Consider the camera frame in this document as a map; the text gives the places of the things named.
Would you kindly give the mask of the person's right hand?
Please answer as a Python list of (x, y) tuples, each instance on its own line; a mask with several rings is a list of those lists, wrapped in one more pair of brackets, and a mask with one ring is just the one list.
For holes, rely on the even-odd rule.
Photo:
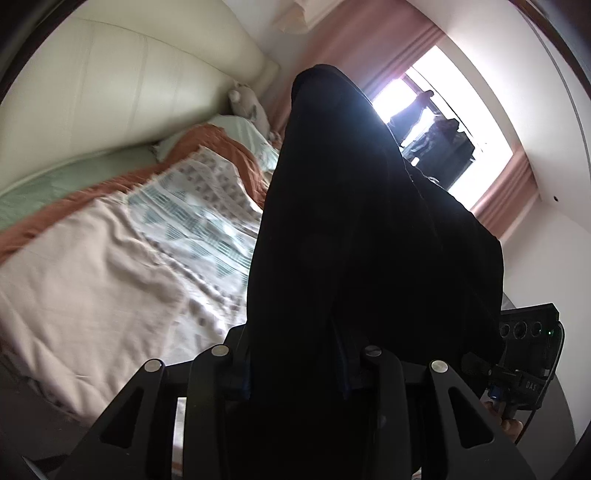
[(524, 424), (518, 419), (503, 419), (498, 408), (492, 401), (485, 401), (483, 406), (493, 416), (496, 423), (501, 427), (503, 432), (513, 441), (516, 442), (519, 435), (522, 433)]

